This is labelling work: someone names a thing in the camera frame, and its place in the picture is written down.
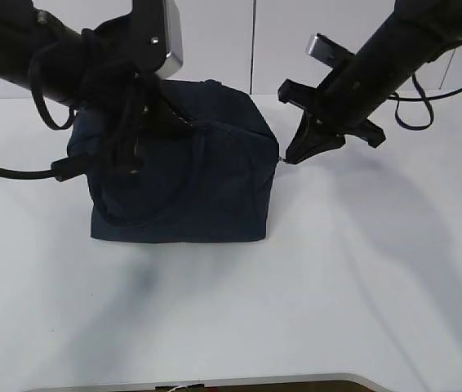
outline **bag handle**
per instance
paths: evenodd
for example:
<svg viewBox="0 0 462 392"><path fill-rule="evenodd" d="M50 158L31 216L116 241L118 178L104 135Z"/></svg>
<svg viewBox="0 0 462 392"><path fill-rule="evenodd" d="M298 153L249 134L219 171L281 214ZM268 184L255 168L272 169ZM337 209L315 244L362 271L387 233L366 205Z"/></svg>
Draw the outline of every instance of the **bag handle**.
<svg viewBox="0 0 462 392"><path fill-rule="evenodd" d="M206 137L204 131L199 130L195 132L193 136L193 162L185 191L182 192L178 198L176 198L172 203L169 203L168 206L164 207L162 210L138 220L123 220L109 213L106 203L103 199L102 186L91 185L94 183L94 181L89 181L91 198L93 199L95 208L108 224L115 226L153 225L160 221L164 221L170 216L174 216L185 207L185 205L193 196L194 190L196 189L202 174L205 149Z"/></svg>

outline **black cable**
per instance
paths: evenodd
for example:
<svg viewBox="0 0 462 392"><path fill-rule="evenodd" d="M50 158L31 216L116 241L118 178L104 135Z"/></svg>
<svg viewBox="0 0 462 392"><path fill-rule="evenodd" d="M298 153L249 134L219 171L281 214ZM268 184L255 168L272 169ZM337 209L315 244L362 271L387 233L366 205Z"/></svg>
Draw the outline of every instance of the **black cable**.
<svg viewBox="0 0 462 392"><path fill-rule="evenodd" d="M457 96L458 94L462 93L462 87L458 90L454 90L452 92L448 92L447 94L442 94L440 96L428 96L428 100L444 100L446 98L451 98L452 96ZM390 96L390 100L399 100L401 102L423 102L423 98L397 98L395 96Z"/></svg>
<svg viewBox="0 0 462 392"><path fill-rule="evenodd" d="M397 98L398 101L394 117L396 118L396 122L400 125L400 127L405 128L408 131L424 131L426 129L429 129L434 124L434 108L433 104L430 102L430 99L427 97L427 93L425 93L425 89L421 86L420 82L418 82L418 78L415 74L412 75L412 83L414 84L414 88L418 91L418 94L420 94L420 101L425 104L425 107L429 112L429 123L427 125L410 125L403 121L400 117L400 104L402 103L402 100L397 92L394 93L394 96Z"/></svg>
<svg viewBox="0 0 462 392"><path fill-rule="evenodd" d="M41 50L37 51L33 56L31 61L29 62L29 69L28 69L28 78L29 78L29 90L32 93L33 102L35 103L35 107L43 122L53 131L63 131L66 129L70 129L75 121L75 109L73 107L69 108L69 116L68 120L64 123L64 125L57 125L55 120L50 114L50 111L44 101L44 96L42 94L42 85L41 85L41 76L42 76L42 59L44 56L52 51L53 49L57 48L63 42L62 38L59 37L59 32L54 31L55 35L58 37L56 42L53 42Z"/></svg>
<svg viewBox="0 0 462 392"><path fill-rule="evenodd" d="M15 171L0 168L0 178L8 180L46 180L57 176L53 170L46 171Z"/></svg>

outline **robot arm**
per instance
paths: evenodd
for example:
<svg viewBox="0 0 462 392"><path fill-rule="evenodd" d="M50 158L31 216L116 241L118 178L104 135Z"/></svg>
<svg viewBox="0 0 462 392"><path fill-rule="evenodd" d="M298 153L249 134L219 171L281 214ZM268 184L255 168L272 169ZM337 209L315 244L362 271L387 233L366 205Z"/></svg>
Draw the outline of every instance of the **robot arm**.
<svg viewBox="0 0 462 392"><path fill-rule="evenodd" d="M139 116L149 111L147 118L153 121L181 122L164 109L158 88L158 79L170 77L183 61L175 2L133 0L132 5L129 15L79 34L34 8L32 0L0 0L0 78L29 89L51 129L71 127L75 109L84 107L99 109L111 129L98 157L67 158L54 163L51 171L0 169L1 177L68 180L86 173L100 155L113 158L114 167L137 171L135 129L143 122ZM64 126L53 122L44 96L70 107Z"/></svg>
<svg viewBox="0 0 462 392"><path fill-rule="evenodd" d="M333 71L316 89L286 81L278 93L281 102L305 111L287 161L339 149L345 135L378 147L384 132L367 118L423 64L460 45L462 0L397 0L356 55L319 34L309 54Z"/></svg>

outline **white table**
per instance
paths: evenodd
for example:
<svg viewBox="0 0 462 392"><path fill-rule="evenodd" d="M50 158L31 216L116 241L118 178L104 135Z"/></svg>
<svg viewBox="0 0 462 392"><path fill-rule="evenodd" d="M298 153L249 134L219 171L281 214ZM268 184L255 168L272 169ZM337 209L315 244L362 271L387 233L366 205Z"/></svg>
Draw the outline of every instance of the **white table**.
<svg viewBox="0 0 462 392"><path fill-rule="evenodd" d="M285 148L300 111L255 100ZM84 179L0 180L0 392L336 378L462 391L462 96L435 106L430 131L398 128L389 104L380 149L352 138L279 167L257 244L102 243ZM0 164L47 168L67 136L29 100L0 100Z"/></svg>

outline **navy blue bag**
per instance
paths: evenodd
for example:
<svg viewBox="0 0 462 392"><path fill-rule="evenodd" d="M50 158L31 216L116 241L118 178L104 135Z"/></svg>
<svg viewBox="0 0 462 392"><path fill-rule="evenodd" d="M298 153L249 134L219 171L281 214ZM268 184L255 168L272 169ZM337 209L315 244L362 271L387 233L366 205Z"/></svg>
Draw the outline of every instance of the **navy blue bag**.
<svg viewBox="0 0 462 392"><path fill-rule="evenodd" d="M126 243L235 243L266 237L279 148L251 98L208 82L162 82L194 119L194 136L140 145L144 169L109 179L88 174L93 238ZM95 152L102 115L78 114L69 155Z"/></svg>

